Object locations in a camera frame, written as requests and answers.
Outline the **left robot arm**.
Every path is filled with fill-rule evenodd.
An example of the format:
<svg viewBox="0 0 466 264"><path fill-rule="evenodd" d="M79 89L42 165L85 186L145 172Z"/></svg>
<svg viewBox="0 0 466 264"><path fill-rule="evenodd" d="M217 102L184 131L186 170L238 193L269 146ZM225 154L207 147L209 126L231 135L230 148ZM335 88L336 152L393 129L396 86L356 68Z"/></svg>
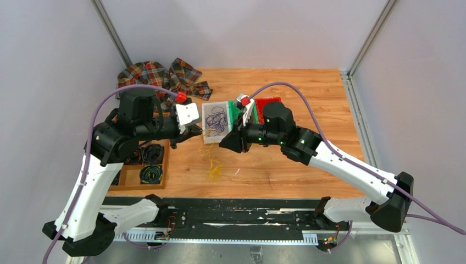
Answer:
<svg viewBox="0 0 466 264"><path fill-rule="evenodd" d="M43 233L52 244L63 242L71 257L91 257L104 252L114 238L142 224L171 228L168 204L156 195L115 213L100 211L113 179L141 141L169 140L172 148L202 134L198 106L183 92L166 90L174 100L169 116L154 114L160 102L153 85L128 85L116 90L120 105L104 122L93 114L87 132L80 175L60 216L44 224Z"/></svg>

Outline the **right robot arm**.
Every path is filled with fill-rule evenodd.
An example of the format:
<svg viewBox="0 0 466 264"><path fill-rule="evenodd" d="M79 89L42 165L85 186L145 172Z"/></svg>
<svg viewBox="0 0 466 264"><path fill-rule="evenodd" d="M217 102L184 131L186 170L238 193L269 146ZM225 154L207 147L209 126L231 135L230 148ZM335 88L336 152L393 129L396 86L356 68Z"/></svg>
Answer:
<svg viewBox="0 0 466 264"><path fill-rule="evenodd" d="M281 102L266 104L263 117L263 124L238 117L219 146L242 153L253 144L278 145L288 159L324 170L364 192L364 196L351 199L321 198L309 218L321 229L343 221L371 221L386 231L401 231L411 204L408 195L413 192L410 174L383 172L340 152L320 134L296 125L292 111Z"/></svg>

